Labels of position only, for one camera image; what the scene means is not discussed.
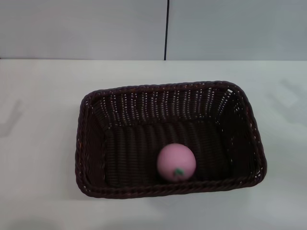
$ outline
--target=basket rim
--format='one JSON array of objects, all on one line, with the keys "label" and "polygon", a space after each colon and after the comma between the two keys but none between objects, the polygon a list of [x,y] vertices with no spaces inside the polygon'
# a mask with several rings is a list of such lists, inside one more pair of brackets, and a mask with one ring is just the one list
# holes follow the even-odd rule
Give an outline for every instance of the basket rim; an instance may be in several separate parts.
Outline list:
[{"label": "basket rim", "polygon": [[[257,168],[259,172],[253,172],[250,176],[211,180],[199,182],[184,182],[180,184],[156,184],[149,186],[131,186],[122,188],[113,187],[95,187],[92,186],[86,179],[84,172],[84,165],[81,165],[82,156],[84,153],[84,144],[86,143],[86,136],[83,132],[87,126],[87,112],[89,104],[95,103],[101,97],[109,95],[119,95],[122,93],[149,93],[149,92],[164,92],[176,90],[197,90],[209,88],[228,89],[236,93],[240,102],[246,108],[244,115],[253,124],[255,129],[248,125],[249,134],[252,138],[252,144],[255,149]],[[243,187],[252,187],[259,184],[265,177],[267,172],[267,161],[264,155],[263,145],[261,142],[256,119],[253,114],[252,107],[248,101],[244,91],[234,83],[228,81],[198,81],[198,82],[184,82],[171,83],[162,85],[140,85],[140,86],[126,86],[117,87],[113,89],[97,90],[86,95],[80,105],[80,114],[78,119],[78,129],[76,137],[76,152],[75,152],[75,174],[76,182],[80,190],[87,196],[96,198],[137,198],[149,196],[167,196],[177,194],[188,194],[198,192],[214,192],[214,191],[228,191]]]}]

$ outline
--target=white table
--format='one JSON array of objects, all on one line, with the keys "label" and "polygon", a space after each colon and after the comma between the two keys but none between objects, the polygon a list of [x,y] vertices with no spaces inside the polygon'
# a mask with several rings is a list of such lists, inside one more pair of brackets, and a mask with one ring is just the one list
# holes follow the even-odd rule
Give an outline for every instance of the white table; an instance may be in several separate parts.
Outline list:
[{"label": "white table", "polygon": [[[125,85],[226,80],[247,94],[268,173],[229,192],[89,198],[75,182],[82,98]],[[1,230],[296,230],[307,226],[307,62],[0,60]]]}]

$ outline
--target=wicker basket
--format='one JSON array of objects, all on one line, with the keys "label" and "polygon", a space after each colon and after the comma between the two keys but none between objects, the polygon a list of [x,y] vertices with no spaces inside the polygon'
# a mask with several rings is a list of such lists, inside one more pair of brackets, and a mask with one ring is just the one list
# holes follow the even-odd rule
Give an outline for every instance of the wicker basket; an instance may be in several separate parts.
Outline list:
[{"label": "wicker basket", "polygon": [[[157,154],[169,143],[193,151],[189,181],[158,175]],[[227,191],[254,186],[267,171],[248,99],[225,81],[92,92],[81,103],[76,147],[76,181],[92,197]]]}]

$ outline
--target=brown wicker basket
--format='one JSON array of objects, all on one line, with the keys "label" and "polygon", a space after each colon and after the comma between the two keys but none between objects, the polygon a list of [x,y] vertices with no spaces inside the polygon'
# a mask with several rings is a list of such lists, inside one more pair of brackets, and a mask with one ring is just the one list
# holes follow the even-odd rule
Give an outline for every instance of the brown wicker basket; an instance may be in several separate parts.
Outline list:
[{"label": "brown wicker basket", "polygon": [[[157,154],[169,143],[195,155],[187,182],[170,184],[157,173]],[[248,99],[226,81],[92,92],[81,103],[76,147],[76,181],[92,197],[227,191],[254,186],[267,171]]]}]

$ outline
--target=pink fruit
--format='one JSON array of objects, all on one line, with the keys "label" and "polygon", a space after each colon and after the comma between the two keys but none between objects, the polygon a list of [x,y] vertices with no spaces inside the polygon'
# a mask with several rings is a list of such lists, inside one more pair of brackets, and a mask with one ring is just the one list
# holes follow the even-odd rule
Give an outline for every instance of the pink fruit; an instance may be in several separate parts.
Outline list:
[{"label": "pink fruit", "polygon": [[159,153],[157,169],[160,175],[170,182],[185,181],[195,172],[196,160],[188,147],[169,144]]}]

